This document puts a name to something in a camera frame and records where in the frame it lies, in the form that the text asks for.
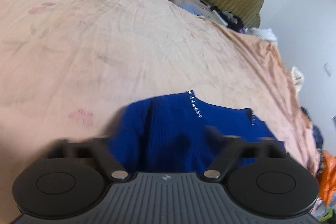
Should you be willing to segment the blue knit sweater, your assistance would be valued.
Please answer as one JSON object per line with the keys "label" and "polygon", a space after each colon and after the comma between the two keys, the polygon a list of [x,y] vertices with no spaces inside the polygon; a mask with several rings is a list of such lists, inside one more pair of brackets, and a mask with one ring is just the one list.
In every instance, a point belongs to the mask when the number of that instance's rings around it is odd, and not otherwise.
{"label": "blue knit sweater", "polygon": [[227,135],[246,142],[274,138],[251,109],[212,105],[190,90],[127,106],[108,149],[130,173],[201,175],[220,154]]}

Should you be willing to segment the white crumpled quilt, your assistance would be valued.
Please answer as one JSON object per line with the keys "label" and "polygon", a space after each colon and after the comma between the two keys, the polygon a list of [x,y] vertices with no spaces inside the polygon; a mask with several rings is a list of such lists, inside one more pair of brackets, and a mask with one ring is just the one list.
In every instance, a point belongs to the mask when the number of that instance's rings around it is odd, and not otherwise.
{"label": "white crumpled quilt", "polygon": [[[270,28],[250,28],[247,30],[247,34],[272,43],[278,50],[277,37]],[[295,92],[298,95],[303,87],[304,75],[296,66],[288,67],[288,71],[291,75]]]}

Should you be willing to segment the orange plastic bag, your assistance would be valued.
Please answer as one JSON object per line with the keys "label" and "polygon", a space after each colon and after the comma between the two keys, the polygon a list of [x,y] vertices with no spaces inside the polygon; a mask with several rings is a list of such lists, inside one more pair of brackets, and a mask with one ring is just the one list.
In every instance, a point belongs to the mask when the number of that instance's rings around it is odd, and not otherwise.
{"label": "orange plastic bag", "polygon": [[329,151],[323,150],[324,170],[317,175],[319,183],[319,198],[326,205],[330,205],[332,196],[335,192],[335,156]]}

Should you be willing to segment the pink floral bed sheet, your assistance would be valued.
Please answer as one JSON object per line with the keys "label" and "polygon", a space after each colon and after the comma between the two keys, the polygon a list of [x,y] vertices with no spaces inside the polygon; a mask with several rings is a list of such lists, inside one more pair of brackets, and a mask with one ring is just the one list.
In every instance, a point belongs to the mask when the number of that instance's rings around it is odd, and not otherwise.
{"label": "pink floral bed sheet", "polygon": [[311,173],[319,155],[273,43],[167,0],[1,0],[1,223],[11,187],[55,139],[114,128],[126,105],[193,90],[250,108]]}

